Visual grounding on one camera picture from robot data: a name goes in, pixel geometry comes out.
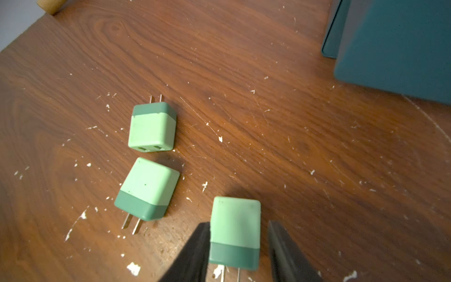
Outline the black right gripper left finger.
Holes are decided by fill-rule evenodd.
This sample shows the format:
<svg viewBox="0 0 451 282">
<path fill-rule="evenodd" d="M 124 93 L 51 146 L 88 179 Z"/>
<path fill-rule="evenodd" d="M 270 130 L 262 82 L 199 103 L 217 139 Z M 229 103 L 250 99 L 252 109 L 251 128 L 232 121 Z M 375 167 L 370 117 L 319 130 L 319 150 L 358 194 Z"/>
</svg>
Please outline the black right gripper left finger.
<svg viewBox="0 0 451 282">
<path fill-rule="evenodd" d="M 210 223 L 199 223 L 160 282 L 204 282 L 209 264 Z"/>
</svg>

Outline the teal top drawer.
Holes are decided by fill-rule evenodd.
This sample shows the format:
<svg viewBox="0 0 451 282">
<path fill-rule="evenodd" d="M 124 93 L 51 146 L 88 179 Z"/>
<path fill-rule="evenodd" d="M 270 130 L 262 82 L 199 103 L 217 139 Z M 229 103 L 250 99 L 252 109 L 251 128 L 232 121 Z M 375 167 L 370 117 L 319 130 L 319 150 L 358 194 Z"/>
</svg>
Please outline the teal top drawer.
<svg viewBox="0 0 451 282">
<path fill-rule="evenodd" d="M 334 76 L 450 104 L 450 1 L 351 1 Z"/>
</svg>

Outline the light green plug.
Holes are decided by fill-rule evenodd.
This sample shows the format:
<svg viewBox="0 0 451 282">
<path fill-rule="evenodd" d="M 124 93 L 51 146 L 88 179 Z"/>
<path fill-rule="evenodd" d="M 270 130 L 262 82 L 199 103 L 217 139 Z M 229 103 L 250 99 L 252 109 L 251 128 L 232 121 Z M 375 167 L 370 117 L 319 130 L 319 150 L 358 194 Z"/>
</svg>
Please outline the light green plug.
<svg viewBox="0 0 451 282">
<path fill-rule="evenodd" d="M 170 151 L 175 145 L 177 113 L 160 96 L 136 105 L 130 120 L 128 147 L 138 152 Z"/>
<path fill-rule="evenodd" d="M 114 203 L 117 208 L 127 213 L 122 228 L 128 228 L 132 218 L 137 218 L 132 231 L 135 235 L 143 222 L 162 219 L 179 177 L 180 172 L 177 170 L 142 157 L 137 158 Z"/>
<path fill-rule="evenodd" d="M 209 263 L 256 271 L 261 247 L 261 203 L 254 199 L 216 196 L 210 219 Z"/>
</svg>

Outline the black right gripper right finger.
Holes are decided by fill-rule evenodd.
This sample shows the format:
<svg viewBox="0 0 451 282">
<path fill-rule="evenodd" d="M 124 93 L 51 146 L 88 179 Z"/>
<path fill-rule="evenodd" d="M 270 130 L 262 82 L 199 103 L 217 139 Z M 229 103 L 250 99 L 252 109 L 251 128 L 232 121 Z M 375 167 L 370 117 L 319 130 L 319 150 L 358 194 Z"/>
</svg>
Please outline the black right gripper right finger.
<svg viewBox="0 0 451 282">
<path fill-rule="evenodd" d="M 274 282 L 321 282 L 323 280 L 280 222 L 269 221 L 268 243 Z"/>
</svg>

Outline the green wooden handled brush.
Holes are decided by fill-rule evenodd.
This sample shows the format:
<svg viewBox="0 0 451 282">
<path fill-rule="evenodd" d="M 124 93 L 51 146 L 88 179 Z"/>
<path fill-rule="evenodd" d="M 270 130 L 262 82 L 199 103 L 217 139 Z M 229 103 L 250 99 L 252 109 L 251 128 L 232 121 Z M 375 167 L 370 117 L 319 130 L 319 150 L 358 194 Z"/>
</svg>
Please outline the green wooden handled brush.
<svg viewBox="0 0 451 282">
<path fill-rule="evenodd" d="M 36 4 L 49 15 L 55 15 L 68 0 L 37 0 Z"/>
</svg>

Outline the dark teal drawer cabinet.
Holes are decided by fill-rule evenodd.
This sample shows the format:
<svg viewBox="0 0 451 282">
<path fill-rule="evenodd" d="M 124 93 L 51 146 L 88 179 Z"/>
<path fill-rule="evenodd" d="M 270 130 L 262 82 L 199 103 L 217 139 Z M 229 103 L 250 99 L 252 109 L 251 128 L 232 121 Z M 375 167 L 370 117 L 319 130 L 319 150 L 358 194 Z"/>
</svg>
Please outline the dark teal drawer cabinet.
<svg viewBox="0 0 451 282">
<path fill-rule="evenodd" d="M 327 28 L 321 53 L 326 58 L 336 59 L 344 31 L 351 0 L 333 0 L 328 16 Z"/>
</svg>

